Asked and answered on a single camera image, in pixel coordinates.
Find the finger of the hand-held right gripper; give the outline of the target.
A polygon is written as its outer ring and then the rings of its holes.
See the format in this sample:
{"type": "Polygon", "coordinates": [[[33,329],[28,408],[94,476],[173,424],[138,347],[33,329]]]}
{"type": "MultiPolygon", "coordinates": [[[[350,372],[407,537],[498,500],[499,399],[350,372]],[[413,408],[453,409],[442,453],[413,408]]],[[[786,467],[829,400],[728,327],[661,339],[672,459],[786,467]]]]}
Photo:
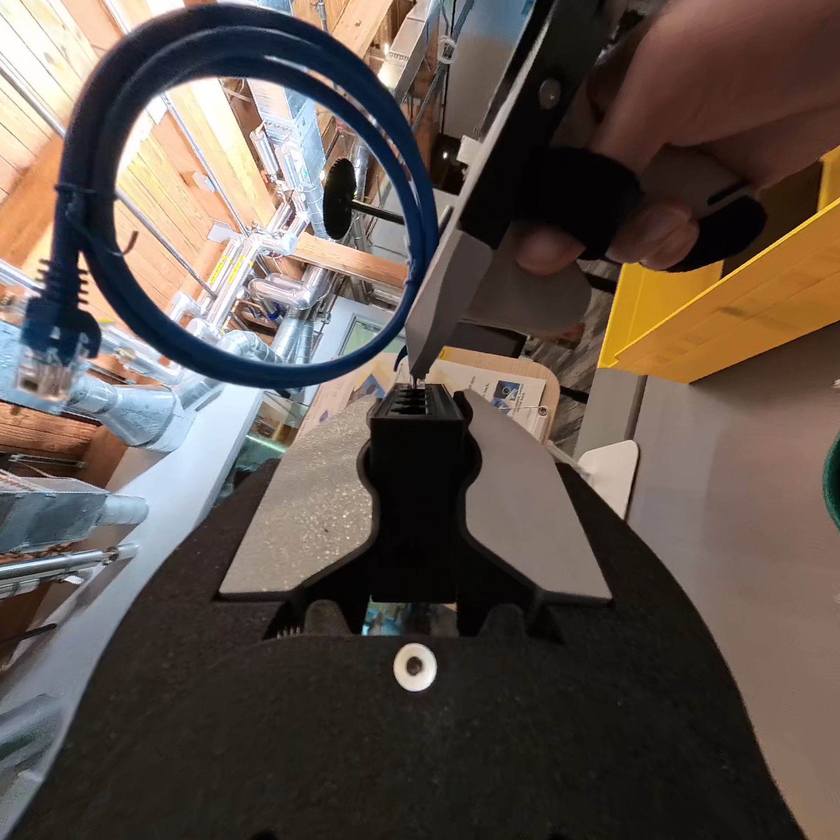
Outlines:
{"type": "Polygon", "coordinates": [[[447,230],[405,323],[411,377],[427,376],[466,314],[493,256],[492,248],[457,226],[447,230]]]}

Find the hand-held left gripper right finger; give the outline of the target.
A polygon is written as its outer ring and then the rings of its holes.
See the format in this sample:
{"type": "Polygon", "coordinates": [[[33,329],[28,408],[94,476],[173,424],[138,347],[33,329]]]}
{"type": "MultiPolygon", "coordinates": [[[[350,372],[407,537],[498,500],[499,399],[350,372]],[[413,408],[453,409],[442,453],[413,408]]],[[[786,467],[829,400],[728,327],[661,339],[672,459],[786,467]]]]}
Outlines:
{"type": "Polygon", "coordinates": [[[479,466],[465,491],[465,536],[477,557],[458,619],[502,604],[539,619],[546,606],[604,607],[612,594],[570,493],[537,438],[473,391],[457,393],[479,466]]]}

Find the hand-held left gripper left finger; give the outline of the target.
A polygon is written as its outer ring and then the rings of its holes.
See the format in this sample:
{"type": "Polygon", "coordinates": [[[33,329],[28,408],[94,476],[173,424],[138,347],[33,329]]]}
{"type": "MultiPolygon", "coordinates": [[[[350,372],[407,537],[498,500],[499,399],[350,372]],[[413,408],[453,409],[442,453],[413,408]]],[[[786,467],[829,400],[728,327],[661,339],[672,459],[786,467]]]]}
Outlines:
{"type": "Polygon", "coordinates": [[[369,539],[373,500],[360,478],[359,458],[370,439],[369,415],[380,401],[362,397],[296,438],[220,585],[221,601],[284,601],[369,539]]]}

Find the black ethernet switch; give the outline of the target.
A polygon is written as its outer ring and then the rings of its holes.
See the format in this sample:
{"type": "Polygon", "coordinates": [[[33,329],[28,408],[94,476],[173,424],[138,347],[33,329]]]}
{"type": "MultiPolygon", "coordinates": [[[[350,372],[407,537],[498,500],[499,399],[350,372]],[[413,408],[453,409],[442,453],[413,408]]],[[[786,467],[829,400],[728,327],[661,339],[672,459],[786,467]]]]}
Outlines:
{"type": "Polygon", "coordinates": [[[466,417],[442,385],[395,385],[371,415],[370,430],[364,470],[374,491],[371,595],[453,603],[466,417]]]}

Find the yellow plastic bin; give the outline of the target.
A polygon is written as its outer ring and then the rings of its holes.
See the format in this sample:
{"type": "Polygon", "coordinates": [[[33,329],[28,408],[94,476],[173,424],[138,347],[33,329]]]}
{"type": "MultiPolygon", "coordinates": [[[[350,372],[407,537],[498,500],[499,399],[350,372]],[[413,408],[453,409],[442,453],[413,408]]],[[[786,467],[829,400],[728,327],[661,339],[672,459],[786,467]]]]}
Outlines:
{"type": "Polygon", "coordinates": [[[625,266],[598,366],[692,383],[839,319],[839,149],[763,196],[738,255],[683,274],[625,266]]]}

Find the person's right hand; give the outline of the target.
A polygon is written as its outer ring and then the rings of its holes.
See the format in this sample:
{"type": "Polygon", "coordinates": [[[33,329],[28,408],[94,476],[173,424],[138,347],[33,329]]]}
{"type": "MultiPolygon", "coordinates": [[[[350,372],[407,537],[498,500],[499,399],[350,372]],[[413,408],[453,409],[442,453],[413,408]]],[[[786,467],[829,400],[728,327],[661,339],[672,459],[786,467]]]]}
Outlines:
{"type": "Polygon", "coordinates": [[[699,148],[757,192],[839,144],[839,3],[665,2],[594,69],[586,149],[642,175],[699,148]]]}

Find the wooden column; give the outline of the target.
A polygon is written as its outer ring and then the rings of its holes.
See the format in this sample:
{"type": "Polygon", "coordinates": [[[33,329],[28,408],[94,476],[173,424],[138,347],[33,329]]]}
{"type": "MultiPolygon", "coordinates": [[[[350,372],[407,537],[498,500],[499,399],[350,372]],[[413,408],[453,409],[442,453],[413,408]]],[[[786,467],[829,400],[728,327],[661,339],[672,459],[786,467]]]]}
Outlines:
{"type": "Polygon", "coordinates": [[[300,234],[290,255],[293,259],[384,286],[403,288],[407,267],[364,251],[312,234],[300,234]]]}

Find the printed instruction poster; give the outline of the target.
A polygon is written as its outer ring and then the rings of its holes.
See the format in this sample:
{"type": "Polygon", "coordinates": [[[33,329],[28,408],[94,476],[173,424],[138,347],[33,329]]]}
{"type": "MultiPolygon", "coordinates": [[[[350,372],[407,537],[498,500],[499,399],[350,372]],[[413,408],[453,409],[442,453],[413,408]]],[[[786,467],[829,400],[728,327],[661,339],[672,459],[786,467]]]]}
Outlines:
{"type": "MultiPolygon", "coordinates": [[[[328,422],[349,404],[365,396],[384,398],[395,384],[411,383],[407,359],[397,353],[380,353],[373,361],[337,380],[321,384],[303,418],[298,436],[328,422]]],[[[546,428],[541,413],[546,381],[538,377],[493,371],[453,360],[436,360],[428,373],[427,385],[442,385],[449,393],[473,391],[510,417],[532,436],[540,438],[546,428]]]]}

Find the cluster of insulated silver pipes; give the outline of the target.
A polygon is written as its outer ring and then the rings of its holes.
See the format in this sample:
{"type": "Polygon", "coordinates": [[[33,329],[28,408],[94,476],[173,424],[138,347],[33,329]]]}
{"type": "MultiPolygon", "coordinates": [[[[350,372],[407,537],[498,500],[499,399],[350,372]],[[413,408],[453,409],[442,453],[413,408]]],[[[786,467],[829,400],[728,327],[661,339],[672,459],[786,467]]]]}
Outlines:
{"type": "Polygon", "coordinates": [[[298,279],[287,272],[270,272],[270,268],[280,267],[281,259],[291,256],[309,222],[305,197],[299,191],[281,198],[266,227],[254,225],[242,234],[229,224],[215,222],[207,239],[225,248],[206,281],[208,290],[200,301],[178,292],[170,319],[181,323],[190,317],[203,329],[220,332],[235,303],[245,296],[276,303],[285,310],[307,311],[319,305],[333,290],[332,271],[307,264],[298,279]]]}

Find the silver ventilation duct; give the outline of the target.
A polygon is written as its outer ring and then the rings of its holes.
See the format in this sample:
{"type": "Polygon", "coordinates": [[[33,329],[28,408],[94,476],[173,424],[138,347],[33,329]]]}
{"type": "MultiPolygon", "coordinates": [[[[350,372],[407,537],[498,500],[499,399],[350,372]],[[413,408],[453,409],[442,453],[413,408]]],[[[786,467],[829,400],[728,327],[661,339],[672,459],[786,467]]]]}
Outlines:
{"type": "Polygon", "coordinates": [[[84,376],[74,384],[66,409],[97,420],[127,446],[169,454],[183,444],[198,413],[223,386],[202,376],[189,377],[172,389],[112,385],[84,376]]]}

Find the vertical rectangular metal duct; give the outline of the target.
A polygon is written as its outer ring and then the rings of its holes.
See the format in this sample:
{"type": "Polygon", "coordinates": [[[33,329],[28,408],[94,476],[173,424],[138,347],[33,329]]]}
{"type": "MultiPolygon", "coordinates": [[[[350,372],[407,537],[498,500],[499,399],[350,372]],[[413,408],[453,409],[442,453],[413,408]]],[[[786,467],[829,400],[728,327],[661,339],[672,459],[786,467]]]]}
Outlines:
{"type": "Polygon", "coordinates": [[[269,181],[320,203],[326,158],[314,101],[264,80],[248,87],[259,116],[249,138],[269,181]]]}

